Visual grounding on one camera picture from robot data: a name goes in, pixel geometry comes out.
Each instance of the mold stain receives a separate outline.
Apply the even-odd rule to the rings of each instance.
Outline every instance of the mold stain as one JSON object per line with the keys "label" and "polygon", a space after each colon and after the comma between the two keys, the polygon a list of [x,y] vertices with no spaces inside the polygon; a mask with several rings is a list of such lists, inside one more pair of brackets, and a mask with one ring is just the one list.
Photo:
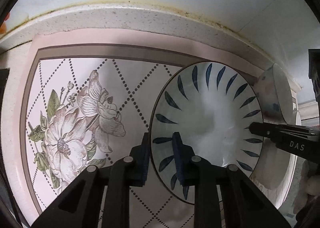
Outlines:
{"label": "mold stain", "polygon": [[14,31],[18,27],[20,27],[20,26],[22,26],[32,20],[35,20],[41,16],[48,15],[53,12],[61,11],[61,10],[71,8],[71,7],[84,6],[84,5],[87,5],[88,7],[90,7],[90,5],[95,5],[95,4],[115,5],[115,7],[118,7],[118,8],[122,7],[122,8],[133,8],[133,9],[144,9],[145,11],[159,11],[162,13],[169,13],[172,15],[181,16],[183,18],[188,18],[188,19],[194,20],[196,22],[209,25],[217,30],[223,31],[224,33],[246,43],[248,46],[250,46],[251,48],[253,48],[256,51],[258,51],[259,53],[261,53],[265,58],[267,58],[271,62],[273,61],[273,59],[271,58],[271,56],[269,54],[267,54],[267,52],[265,52],[263,49],[261,49],[260,47],[258,47],[254,43],[252,43],[250,40],[243,37],[240,33],[235,32],[222,24],[219,24],[219,23],[211,20],[210,18],[204,17],[203,15],[184,11],[182,9],[170,6],[170,4],[168,4],[168,3],[159,3],[159,2],[156,2],[153,0],[91,0],[91,1],[86,1],[86,2],[73,3],[70,5],[66,5],[66,6],[54,9],[54,10],[50,10],[48,12],[44,12],[40,15],[37,15],[37,16],[31,17],[31,18],[28,17],[25,21],[18,24],[14,28],[8,30],[5,34],[0,35],[0,40],[5,35]]}

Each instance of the dotted diamond pattern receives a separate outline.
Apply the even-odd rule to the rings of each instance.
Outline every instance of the dotted diamond pattern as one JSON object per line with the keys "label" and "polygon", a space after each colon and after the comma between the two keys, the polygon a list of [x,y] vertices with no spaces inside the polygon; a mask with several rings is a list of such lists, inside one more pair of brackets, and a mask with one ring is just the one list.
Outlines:
{"label": "dotted diamond pattern", "polygon": [[[42,149],[40,142],[28,138],[28,122],[33,127],[39,124],[40,110],[46,114],[52,89],[59,95],[61,87],[66,87],[70,81],[74,84],[71,92],[77,95],[88,85],[91,71],[97,70],[102,88],[114,97],[126,131],[123,138],[109,136],[113,152],[103,154],[107,166],[128,155],[133,146],[141,143],[144,132],[148,131],[152,108],[159,92],[179,69],[164,64],[108,58],[60,58],[39,62],[28,101],[26,145],[31,182],[43,210],[57,197],[58,189],[53,188],[49,171],[41,172],[33,163],[36,152]],[[145,187],[131,187],[130,201],[131,227],[193,226],[193,206],[171,196],[157,179],[151,163]]]}

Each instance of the white plate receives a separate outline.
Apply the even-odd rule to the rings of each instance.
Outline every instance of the white plate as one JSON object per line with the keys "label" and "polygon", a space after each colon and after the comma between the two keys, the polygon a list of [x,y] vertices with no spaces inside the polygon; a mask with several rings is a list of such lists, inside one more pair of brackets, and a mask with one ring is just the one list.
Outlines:
{"label": "white plate", "polygon": [[217,62],[193,64],[164,86],[151,115],[151,161],[160,180],[177,198],[194,203],[194,188],[177,181],[171,137],[214,165],[236,164],[250,176],[262,148],[262,137],[250,133],[263,122],[259,102],[246,80]]}

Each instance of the flower illustration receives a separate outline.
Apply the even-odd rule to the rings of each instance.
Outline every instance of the flower illustration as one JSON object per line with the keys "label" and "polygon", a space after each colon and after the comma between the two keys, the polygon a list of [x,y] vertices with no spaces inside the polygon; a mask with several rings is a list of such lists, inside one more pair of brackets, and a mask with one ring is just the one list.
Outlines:
{"label": "flower illustration", "polygon": [[74,106],[74,102],[76,102],[76,94],[73,93],[67,98],[68,105]]}
{"label": "flower illustration", "polygon": [[113,104],[113,97],[108,97],[106,89],[99,83],[99,74],[92,71],[89,85],[84,87],[77,96],[78,105],[87,117],[88,127],[94,133],[94,140],[102,152],[112,152],[109,146],[109,134],[116,137],[125,135],[121,123],[121,114]]}
{"label": "flower illustration", "polygon": [[77,119],[78,113],[78,108],[67,111],[60,105],[44,134],[50,169],[62,183],[71,183],[87,162],[87,149],[82,143],[87,122],[85,118]]}
{"label": "flower illustration", "polygon": [[75,86],[75,85],[74,85],[71,81],[69,81],[69,82],[68,82],[68,85],[67,85],[68,91],[71,91],[74,86]]}
{"label": "flower illustration", "polygon": [[67,186],[68,186],[68,183],[66,181],[62,181],[61,186],[58,188],[58,194],[61,194],[62,191],[67,188]]}

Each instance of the tile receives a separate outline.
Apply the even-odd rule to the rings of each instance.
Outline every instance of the tile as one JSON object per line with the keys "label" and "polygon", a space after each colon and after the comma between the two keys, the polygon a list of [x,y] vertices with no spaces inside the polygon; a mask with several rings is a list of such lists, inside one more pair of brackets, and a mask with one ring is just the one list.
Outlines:
{"label": "tile", "polygon": [[149,163],[146,184],[143,187],[133,187],[132,190],[145,202],[155,215],[158,215],[158,211],[162,211],[162,206],[172,199],[171,193],[156,176],[151,162]]}
{"label": "tile", "polygon": [[194,206],[172,198],[158,218],[169,227],[193,227]]}
{"label": "tile", "polygon": [[159,64],[157,66],[155,63],[117,59],[115,66],[118,66],[119,71],[123,75],[123,78],[128,85],[128,90],[133,92],[135,89],[140,88],[140,83],[148,81],[146,78],[152,76]]}
{"label": "tile", "polygon": [[130,227],[144,227],[149,221],[152,220],[152,214],[148,211],[147,207],[138,194],[130,192]]}
{"label": "tile", "polygon": [[171,73],[176,73],[180,68],[176,66],[170,66],[170,70],[166,71],[168,68],[167,65],[159,64],[156,66],[156,69],[153,71],[151,75],[147,77],[147,79],[143,79],[140,88],[136,88],[135,94],[133,96],[140,117],[143,117],[143,121],[145,124],[149,125],[150,117],[155,105],[156,99],[159,96],[159,93],[166,82],[171,78]]}
{"label": "tile", "polygon": [[37,69],[41,77],[41,85],[45,85],[49,78],[53,78],[54,75],[57,74],[57,71],[60,69],[60,66],[65,63],[65,60],[66,59],[41,60],[38,63]]}
{"label": "tile", "polygon": [[[51,74],[44,76],[42,72],[50,72],[56,65],[58,69],[52,77]],[[41,74],[38,66],[28,101],[28,108],[32,109],[26,119],[26,147],[31,181],[42,210],[87,165],[112,165],[127,156],[133,146],[141,144],[144,132],[148,131],[149,118],[159,92],[170,74],[179,69],[119,59],[66,58],[41,61]],[[50,79],[42,86],[40,78],[47,76]],[[72,93],[75,93],[74,99],[70,97]],[[40,111],[47,120],[42,124]],[[34,141],[28,138],[31,133],[28,122],[39,135],[38,139],[32,137]],[[53,127],[59,133],[56,134],[57,138],[50,139]],[[74,144],[65,139],[68,135],[73,135],[76,140]],[[53,162],[57,153],[60,155],[60,165]],[[65,155],[68,158],[62,161],[61,157]],[[192,223],[192,209],[192,206],[179,202],[163,186],[151,162],[145,186],[130,189],[131,227],[188,227]],[[175,215],[180,215],[177,224],[172,220]]]}

